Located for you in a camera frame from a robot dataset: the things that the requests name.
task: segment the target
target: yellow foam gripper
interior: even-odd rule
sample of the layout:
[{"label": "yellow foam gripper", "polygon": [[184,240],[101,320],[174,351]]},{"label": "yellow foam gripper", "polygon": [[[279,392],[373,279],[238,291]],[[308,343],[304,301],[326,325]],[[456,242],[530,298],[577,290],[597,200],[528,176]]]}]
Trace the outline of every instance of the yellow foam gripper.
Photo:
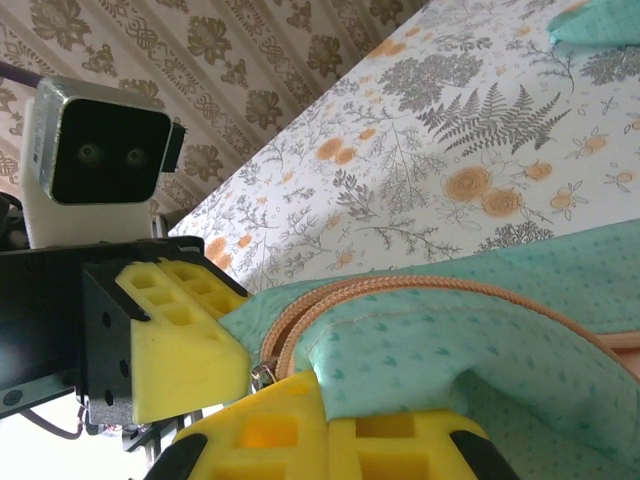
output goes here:
[{"label": "yellow foam gripper", "polygon": [[324,480],[327,422],[313,372],[302,372],[182,430],[207,444],[190,480]]},{"label": "yellow foam gripper", "polygon": [[205,267],[182,261],[134,263],[116,283],[151,318],[131,323],[136,423],[246,395],[249,354],[217,321],[246,298]]},{"label": "yellow foam gripper", "polygon": [[312,371],[182,430],[207,443],[189,480],[476,480],[450,433],[487,438],[445,410],[332,420]]}]

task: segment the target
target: ornamental wallpaper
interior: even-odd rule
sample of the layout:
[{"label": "ornamental wallpaper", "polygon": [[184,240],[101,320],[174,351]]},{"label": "ornamental wallpaper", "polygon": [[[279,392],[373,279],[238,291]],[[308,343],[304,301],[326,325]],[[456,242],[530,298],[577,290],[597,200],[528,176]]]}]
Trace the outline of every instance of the ornamental wallpaper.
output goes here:
[{"label": "ornamental wallpaper", "polygon": [[[426,0],[0,0],[0,58],[139,92],[188,129],[152,210],[175,218]],[[0,80],[0,189],[17,193],[24,103]]]}]

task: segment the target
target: mint green fabric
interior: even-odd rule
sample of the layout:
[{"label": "mint green fabric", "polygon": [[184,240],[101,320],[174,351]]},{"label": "mint green fabric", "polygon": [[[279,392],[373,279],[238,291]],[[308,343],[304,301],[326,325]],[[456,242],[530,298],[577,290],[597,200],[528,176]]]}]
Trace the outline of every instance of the mint green fabric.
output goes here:
[{"label": "mint green fabric", "polygon": [[[640,329],[640,221],[411,267],[523,293],[593,332]],[[263,292],[221,324],[258,362],[284,308],[333,280]],[[640,478],[640,385],[562,325],[480,294],[405,289],[322,315],[296,345],[327,417],[449,408],[485,428],[522,478]]]},{"label": "mint green fabric", "polygon": [[591,0],[555,17],[547,30],[552,43],[640,45],[640,1]]}]

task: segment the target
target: camera eye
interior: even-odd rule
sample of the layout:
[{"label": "camera eye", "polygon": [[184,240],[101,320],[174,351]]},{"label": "camera eye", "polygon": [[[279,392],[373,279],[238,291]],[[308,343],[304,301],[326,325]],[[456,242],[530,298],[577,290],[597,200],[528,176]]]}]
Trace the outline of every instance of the camera eye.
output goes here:
[{"label": "camera eye", "polygon": [[103,157],[103,150],[93,143],[85,143],[78,149],[78,160],[87,166],[97,165]]},{"label": "camera eye", "polygon": [[133,168],[142,168],[147,162],[147,156],[141,148],[134,148],[127,153],[127,164]]}]

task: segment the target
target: orange zipper tape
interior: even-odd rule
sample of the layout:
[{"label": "orange zipper tape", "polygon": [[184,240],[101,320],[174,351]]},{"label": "orange zipper tape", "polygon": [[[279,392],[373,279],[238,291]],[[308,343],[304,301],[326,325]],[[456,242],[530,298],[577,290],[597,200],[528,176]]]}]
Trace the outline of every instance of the orange zipper tape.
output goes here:
[{"label": "orange zipper tape", "polygon": [[293,353],[300,336],[330,308],[349,302],[356,298],[364,297],[374,293],[391,292],[395,290],[412,289],[439,289],[458,290],[463,292],[473,292],[491,297],[501,298],[514,305],[532,310],[540,315],[544,315],[552,321],[558,322],[581,336],[592,345],[599,348],[604,354],[624,368],[638,383],[638,377],[630,368],[621,361],[620,357],[611,349],[635,348],[640,346],[640,333],[629,332],[629,334],[608,334],[597,336],[589,332],[580,324],[571,320],[567,316],[552,310],[545,305],[531,300],[509,290],[505,290],[494,285],[487,285],[472,280],[461,280],[449,277],[431,276],[369,276],[356,277],[338,281],[329,285],[312,290],[301,296],[289,305],[278,317],[276,322],[269,329],[260,352],[263,363],[272,362],[276,359],[275,379],[281,380],[295,372]]}]

